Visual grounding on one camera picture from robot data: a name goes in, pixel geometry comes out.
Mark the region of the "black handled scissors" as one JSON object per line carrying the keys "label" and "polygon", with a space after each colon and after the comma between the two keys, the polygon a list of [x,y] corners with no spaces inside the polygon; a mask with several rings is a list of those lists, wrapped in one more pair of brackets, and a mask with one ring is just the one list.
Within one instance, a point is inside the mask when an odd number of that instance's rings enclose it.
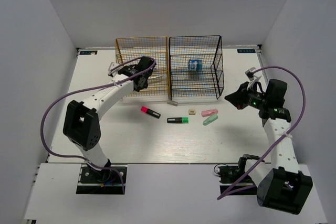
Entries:
{"label": "black handled scissors", "polygon": [[164,75],[149,77],[149,80],[154,80],[154,79],[158,79],[158,78],[161,78],[161,77],[164,77]]}

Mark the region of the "pink cap highlighter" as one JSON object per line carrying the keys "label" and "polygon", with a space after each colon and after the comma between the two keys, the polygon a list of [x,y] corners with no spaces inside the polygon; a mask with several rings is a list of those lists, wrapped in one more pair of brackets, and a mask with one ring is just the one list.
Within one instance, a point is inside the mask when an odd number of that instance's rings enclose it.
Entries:
{"label": "pink cap highlighter", "polygon": [[149,108],[147,108],[145,106],[143,106],[141,108],[141,112],[143,112],[143,113],[145,113],[147,115],[150,115],[150,116],[152,116],[152,117],[154,117],[156,119],[159,119],[161,117],[161,115],[158,112],[155,112],[155,111],[153,111],[153,110],[151,110],[151,109],[149,109]]}

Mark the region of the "grey eraser block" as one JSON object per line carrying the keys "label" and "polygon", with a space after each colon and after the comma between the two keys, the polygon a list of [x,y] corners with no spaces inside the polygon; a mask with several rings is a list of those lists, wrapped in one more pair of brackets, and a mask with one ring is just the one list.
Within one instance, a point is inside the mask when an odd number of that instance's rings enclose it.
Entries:
{"label": "grey eraser block", "polygon": [[167,100],[167,104],[173,105],[173,106],[178,106],[178,103],[172,100]]}

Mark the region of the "green cap highlighter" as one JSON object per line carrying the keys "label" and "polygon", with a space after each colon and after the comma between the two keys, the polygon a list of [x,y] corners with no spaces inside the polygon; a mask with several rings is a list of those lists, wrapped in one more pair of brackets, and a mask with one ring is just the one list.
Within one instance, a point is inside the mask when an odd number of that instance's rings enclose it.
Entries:
{"label": "green cap highlighter", "polygon": [[188,123],[188,117],[167,118],[168,124],[185,124]]}

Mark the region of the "blue tape box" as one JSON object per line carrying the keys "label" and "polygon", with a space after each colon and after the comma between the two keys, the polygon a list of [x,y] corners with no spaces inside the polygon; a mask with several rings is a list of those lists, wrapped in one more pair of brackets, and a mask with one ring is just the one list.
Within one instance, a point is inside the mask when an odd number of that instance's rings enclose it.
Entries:
{"label": "blue tape box", "polygon": [[188,61],[189,71],[201,71],[203,67],[203,62],[200,59],[190,59]]}

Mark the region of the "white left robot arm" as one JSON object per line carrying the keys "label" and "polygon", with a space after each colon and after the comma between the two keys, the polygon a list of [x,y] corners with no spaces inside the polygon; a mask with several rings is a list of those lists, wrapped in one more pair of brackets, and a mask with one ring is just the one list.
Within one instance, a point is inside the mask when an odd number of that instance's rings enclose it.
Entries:
{"label": "white left robot arm", "polygon": [[108,75],[112,78],[107,87],[80,102],[71,101],[66,110],[63,134],[73,142],[84,156],[93,176],[101,182],[110,178],[110,161],[105,156],[99,140],[100,120],[124,96],[148,87],[148,78],[156,65],[151,57],[137,57],[120,65],[111,63]]}

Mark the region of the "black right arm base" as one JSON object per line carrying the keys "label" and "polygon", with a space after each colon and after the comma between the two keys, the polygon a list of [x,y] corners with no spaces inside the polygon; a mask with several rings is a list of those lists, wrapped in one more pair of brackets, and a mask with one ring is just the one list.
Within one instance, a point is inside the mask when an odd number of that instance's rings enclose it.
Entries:
{"label": "black right arm base", "polygon": [[[217,164],[215,165],[213,172],[214,175],[219,178],[220,194],[222,194],[233,182],[235,182],[241,176],[241,174],[238,172],[237,165],[234,166]],[[249,176],[245,177],[242,181],[240,181],[232,190],[237,190],[248,186],[253,187],[232,193],[232,196],[256,196],[257,187]]]}

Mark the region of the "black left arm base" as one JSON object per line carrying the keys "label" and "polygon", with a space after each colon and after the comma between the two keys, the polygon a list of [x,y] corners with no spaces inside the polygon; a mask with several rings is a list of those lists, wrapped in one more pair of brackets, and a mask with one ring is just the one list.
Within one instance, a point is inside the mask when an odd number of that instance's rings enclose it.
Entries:
{"label": "black left arm base", "polygon": [[88,166],[82,165],[79,173],[76,194],[77,195],[123,195],[121,176],[124,186],[127,180],[127,167],[113,167],[119,173],[104,171],[102,174],[96,173]]}

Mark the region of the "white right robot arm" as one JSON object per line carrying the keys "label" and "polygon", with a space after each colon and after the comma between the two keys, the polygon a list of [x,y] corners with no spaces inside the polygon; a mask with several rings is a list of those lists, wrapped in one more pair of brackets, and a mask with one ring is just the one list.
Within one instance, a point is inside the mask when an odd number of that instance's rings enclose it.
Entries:
{"label": "white right robot arm", "polygon": [[238,90],[225,96],[239,110],[251,106],[257,109],[267,135],[271,164],[264,158],[245,154],[237,166],[219,168],[221,183],[253,183],[256,186],[257,202],[260,206],[300,214],[313,186],[312,178],[299,167],[294,152],[289,110],[283,107],[287,83],[271,79],[267,89],[260,82],[244,82]]}

